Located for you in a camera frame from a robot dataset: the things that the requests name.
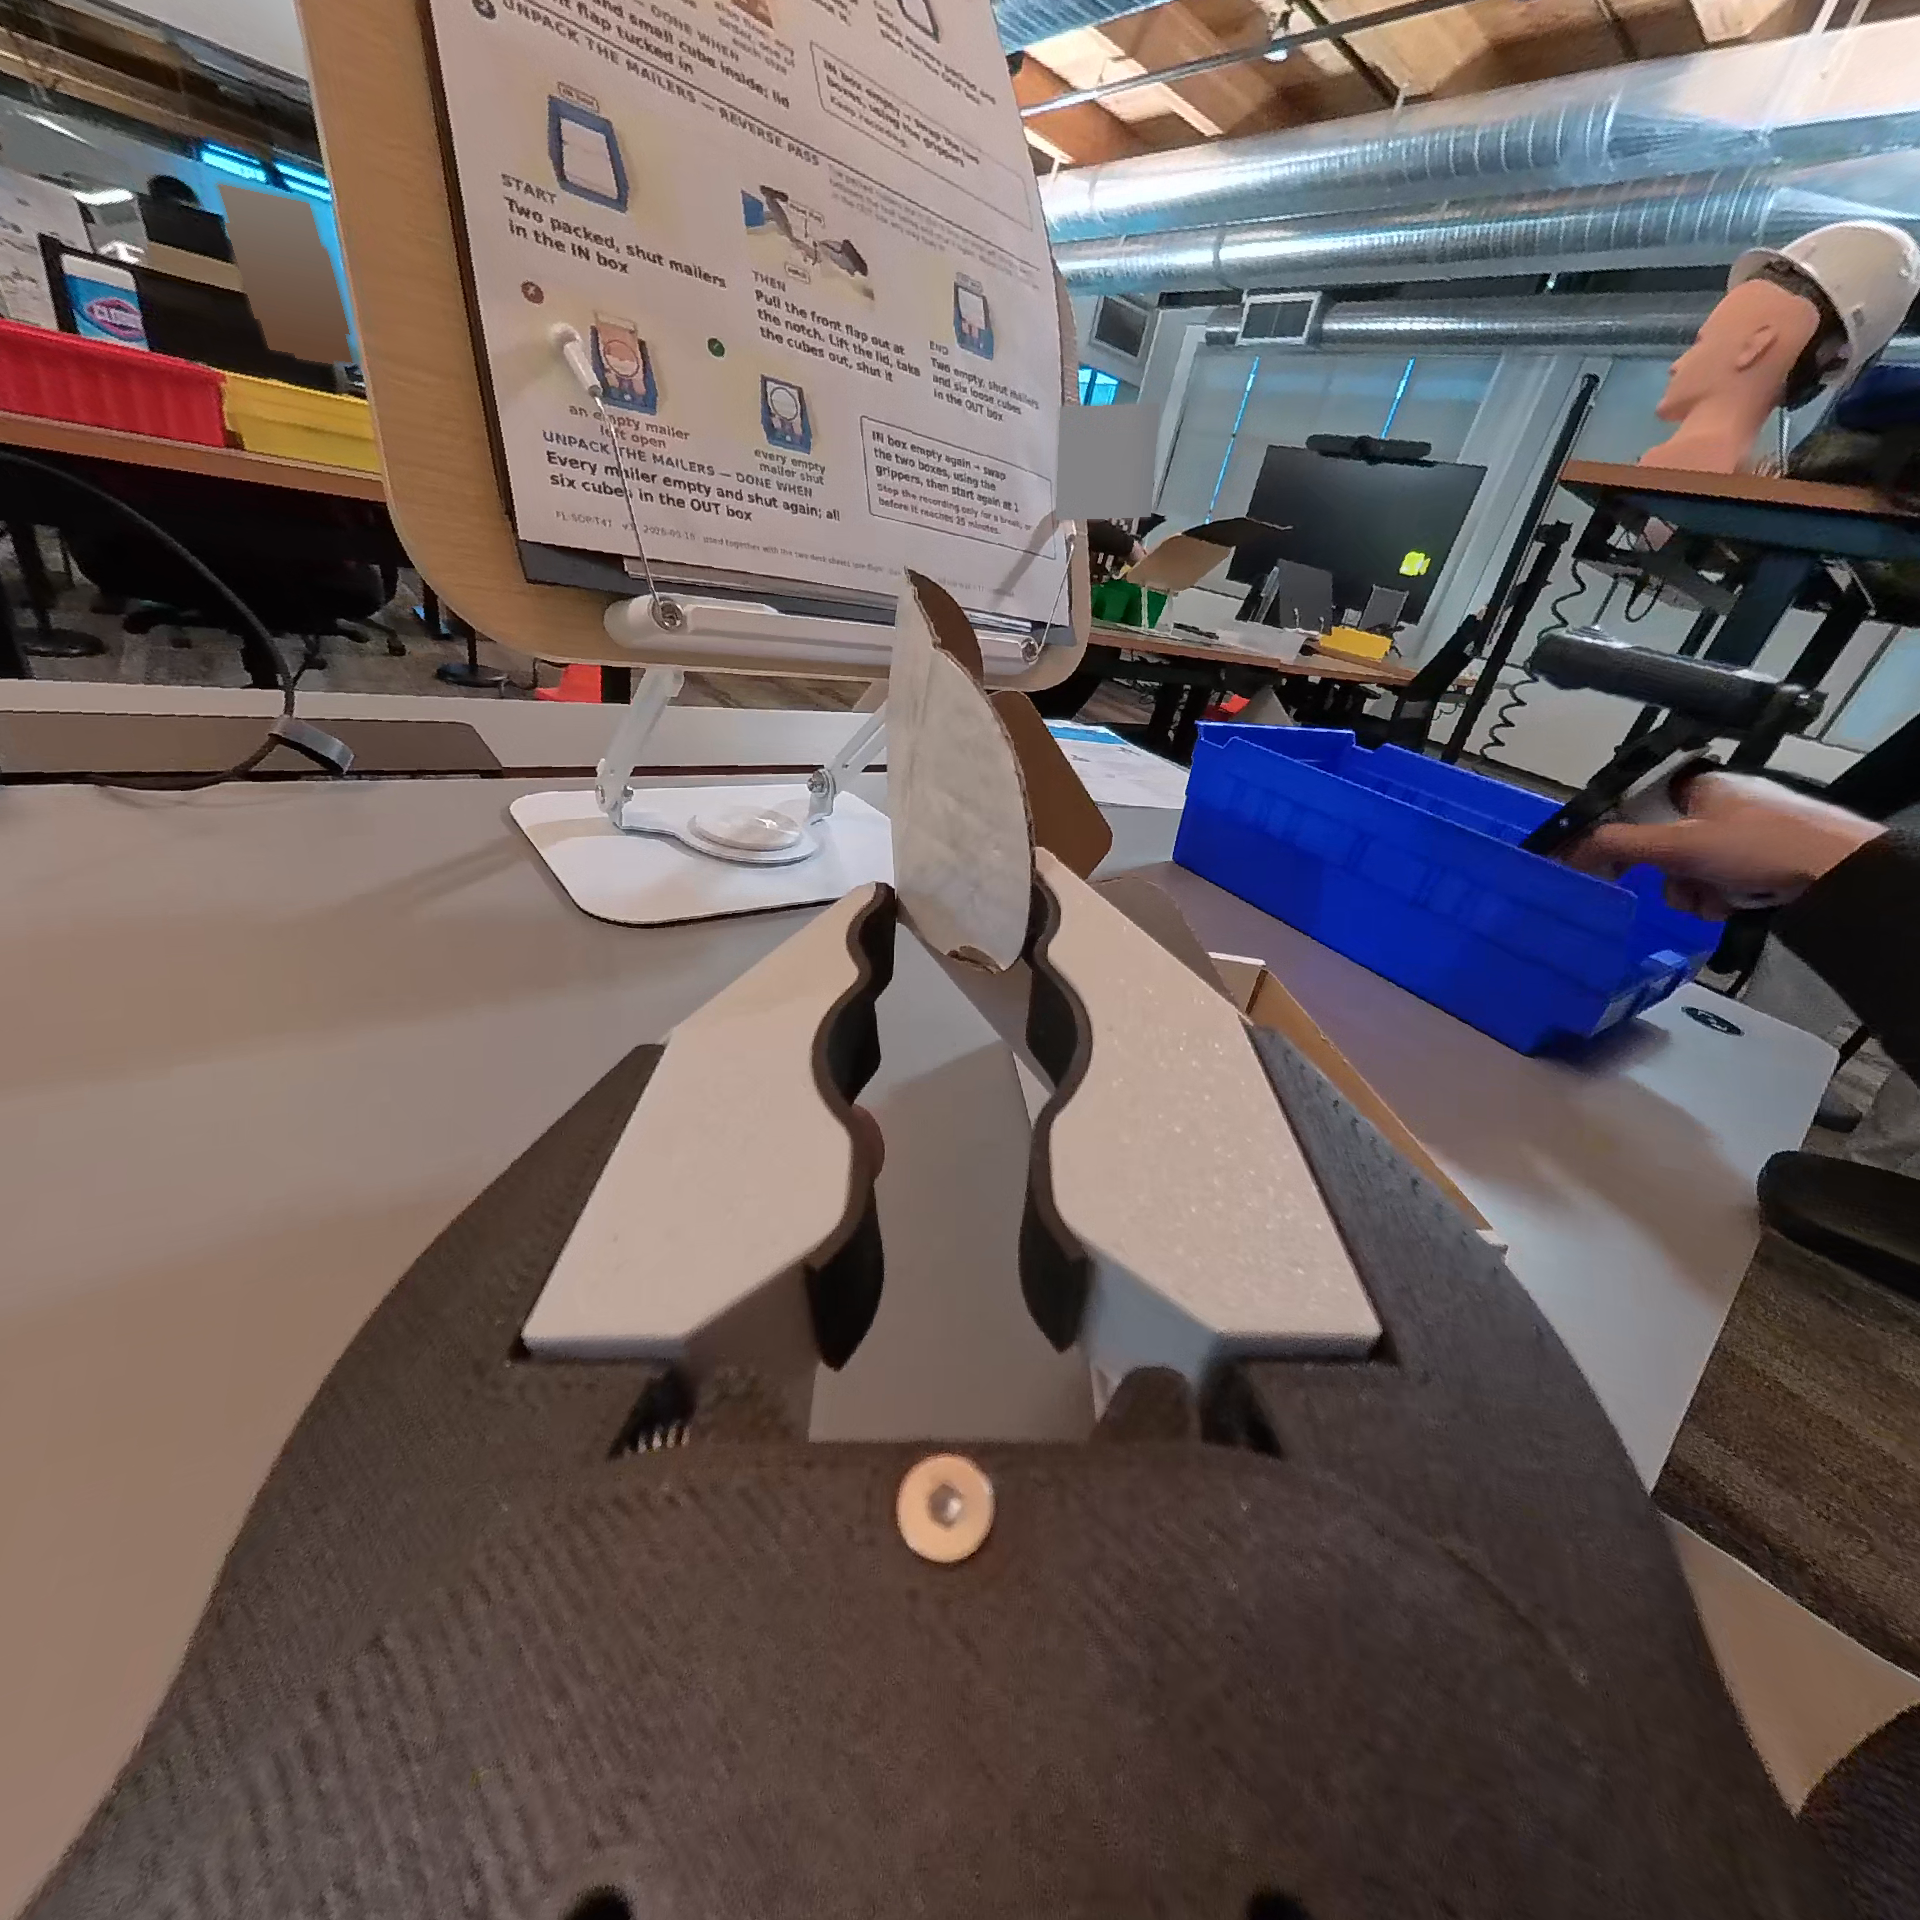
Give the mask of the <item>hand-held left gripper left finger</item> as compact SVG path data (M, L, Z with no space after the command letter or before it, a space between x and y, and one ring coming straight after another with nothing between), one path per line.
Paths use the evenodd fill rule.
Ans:
M893 885L857 885L668 1033L520 1322L534 1356L857 1356L883 1286L883 1156L857 1101L892 975Z

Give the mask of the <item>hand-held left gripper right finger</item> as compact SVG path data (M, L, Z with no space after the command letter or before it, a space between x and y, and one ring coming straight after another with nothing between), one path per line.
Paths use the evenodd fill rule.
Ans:
M1102 1378L1371 1356L1379 1310L1208 949L1032 854L1019 1295Z

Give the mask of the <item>blue plastic bin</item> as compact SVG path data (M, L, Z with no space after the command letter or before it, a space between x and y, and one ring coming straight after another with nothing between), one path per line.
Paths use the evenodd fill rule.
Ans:
M1558 810L1403 748L1318 726L1198 726L1173 861L1434 1008L1542 1053L1696 979L1723 925L1657 872L1580 874L1521 851Z

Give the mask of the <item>white cardboard mailer box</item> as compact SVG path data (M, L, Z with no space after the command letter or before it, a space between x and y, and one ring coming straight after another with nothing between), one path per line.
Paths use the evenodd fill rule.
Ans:
M1072 885L1085 885L1114 846L1107 821L1027 697L986 687L970 619L922 573L903 573L893 606L883 806L893 821L893 892L903 918L937 957L976 975L1025 975L1037 925L1032 882L1072 874ZM1179 905L1143 874L1117 874L1097 885L1097 897L1139 925L1139 936L1092 942L1102 961L1117 961L1123 979L1143 979L1143 942L1162 946L1190 975L1221 994L1244 1023L1299 1043L1359 1115L1371 1118L1488 1245L1495 1245L1491 1224L1428 1160L1272 971L1250 957L1208 957Z

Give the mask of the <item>person's right forearm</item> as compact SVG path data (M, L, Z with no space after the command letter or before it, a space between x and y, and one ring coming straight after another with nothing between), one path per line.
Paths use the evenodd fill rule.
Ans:
M1920 1072L1920 830L1890 826L1827 872L1774 918L1774 942L1822 975L1863 1033Z

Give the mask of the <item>person's right hand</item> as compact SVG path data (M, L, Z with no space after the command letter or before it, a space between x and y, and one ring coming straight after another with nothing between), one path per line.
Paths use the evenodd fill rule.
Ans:
M1878 834L1884 826L1780 781L1700 773L1675 788L1663 814L1608 814L1560 861L1608 882L1657 872L1672 910L1728 918L1802 901Z

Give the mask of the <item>tall dark-framed table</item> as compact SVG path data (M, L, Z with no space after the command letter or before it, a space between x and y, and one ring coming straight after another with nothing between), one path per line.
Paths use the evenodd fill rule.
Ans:
M1792 670L1831 697L1822 738L1893 640L1863 569L1913 569L1920 518L1884 491L1576 457L1558 488L1590 507L1571 578L1691 606L1687 658L1757 667L1792 612L1816 612Z

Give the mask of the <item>mannequin head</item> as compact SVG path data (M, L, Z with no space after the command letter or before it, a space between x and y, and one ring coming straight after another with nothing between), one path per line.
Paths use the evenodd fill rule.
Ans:
M1657 417L1665 438L1636 466L1749 472L1760 426L1822 394L1844 361L1844 324L1816 280L1766 259L1734 280L1672 361Z

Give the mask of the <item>black monitor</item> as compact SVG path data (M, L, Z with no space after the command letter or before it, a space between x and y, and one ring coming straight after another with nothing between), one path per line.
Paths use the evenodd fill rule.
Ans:
M1381 586L1403 591L1403 621L1423 621L1480 479L1478 462L1361 462L1267 445L1244 507L1267 530L1233 548L1230 578L1256 586L1272 563L1318 569L1332 606L1361 606Z

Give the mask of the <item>white leaflet with blue stripe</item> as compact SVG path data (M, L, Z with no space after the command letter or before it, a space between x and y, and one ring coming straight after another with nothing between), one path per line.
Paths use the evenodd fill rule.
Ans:
M1123 742L1107 726L1042 723L1088 799L1114 830L1092 882L1158 865L1173 854L1179 814L1190 799L1190 767Z

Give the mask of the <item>white hard hat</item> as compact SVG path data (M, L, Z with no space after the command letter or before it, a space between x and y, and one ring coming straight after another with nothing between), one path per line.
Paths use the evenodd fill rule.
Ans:
M1785 251L1740 253L1728 272L1728 294L1749 280L1774 283L1822 315L1780 384L1780 410L1792 412L1816 394L1849 386L1884 354L1920 294L1920 243L1878 217L1842 217Z

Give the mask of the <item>background work table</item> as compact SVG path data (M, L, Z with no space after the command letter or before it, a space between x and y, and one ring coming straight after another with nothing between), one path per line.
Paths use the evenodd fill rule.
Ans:
M1179 667L1230 667L1230 670L1256 670L1256 677L1295 677L1295 683L1332 683L1332 687L1371 687L1371 693L1407 693L1415 670L1407 661L1361 661L1337 650L1254 650L1233 640L1204 640L1204 638L1162 638L1139 626L1092 621L1088 645L1107 645L1123 661L1179 661Z

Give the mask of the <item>open brown cardboard box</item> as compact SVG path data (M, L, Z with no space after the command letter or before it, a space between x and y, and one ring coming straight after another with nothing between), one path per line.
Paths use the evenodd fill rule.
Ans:
M1139 591L1179 596L1194 591L1204 578L1230 569L1244 548L1267 554L1280 548L1286 522L1265 518L1221 518L1221 522L1194 522L1158 548L1151 548L1139 563L1123 569L1123 584Z

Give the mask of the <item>person's black shoe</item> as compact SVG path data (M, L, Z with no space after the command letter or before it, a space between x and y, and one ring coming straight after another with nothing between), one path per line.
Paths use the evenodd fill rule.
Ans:
M1760 1224L1905 1296L1920 1295L1920 1183L1893 1171L1812 1151L1771 1156L1757 1176Z

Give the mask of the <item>black office chair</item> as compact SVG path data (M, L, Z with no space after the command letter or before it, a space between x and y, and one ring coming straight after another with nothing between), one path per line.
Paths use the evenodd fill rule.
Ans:
M97 503L62 518L72 569L116 602L126 634L223 634L244 640L253 687L278 687L278 667L250 640L234 602L209 586L217 578L266 638L299 638L301 667L325 667L317 638L340 621L373 621L396 591L396 569L317 554L309 539L234 530L217 522L137 530Z

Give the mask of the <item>white instruction stand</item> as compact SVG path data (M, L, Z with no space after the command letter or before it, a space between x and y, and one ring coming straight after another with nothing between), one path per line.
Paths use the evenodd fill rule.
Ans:
M995 3L424 3L520 548L1061 621L1061 280Z

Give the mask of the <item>person's dark clothing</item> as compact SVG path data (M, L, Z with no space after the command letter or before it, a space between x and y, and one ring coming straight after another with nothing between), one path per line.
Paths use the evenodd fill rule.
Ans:
M1890 1714L1849 1745L1806 1797L1802 1832L1816 1834L1844 1899L1863 1920L1920 1914L1920 1713Z

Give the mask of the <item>red storage bin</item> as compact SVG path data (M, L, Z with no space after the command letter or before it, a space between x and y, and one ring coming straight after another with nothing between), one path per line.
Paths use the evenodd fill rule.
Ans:
M217 369L36 324L0 324L0 410L162 445L230 445Z

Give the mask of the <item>blue white printed box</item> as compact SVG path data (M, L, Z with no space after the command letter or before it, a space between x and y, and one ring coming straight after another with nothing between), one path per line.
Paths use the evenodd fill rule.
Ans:
M131 264L61 251L61 288L81 340L151 354L151 324Z

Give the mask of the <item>silver ventilation duct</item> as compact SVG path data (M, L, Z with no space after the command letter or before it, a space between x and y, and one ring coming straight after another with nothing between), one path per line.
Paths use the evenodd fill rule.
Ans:
M1204 228L1139 232L1107 243L1061 243L1055 269L1071 294L1267 294L1347 283L1445 283L1445 280L1537 280L1537 272L1619 272L1619 269L1728 269L1757 237L1687 232L1657 237L1629 228Z
M1037 180L1055 243L1863 158L1913 146L1913 18L1723 43Z

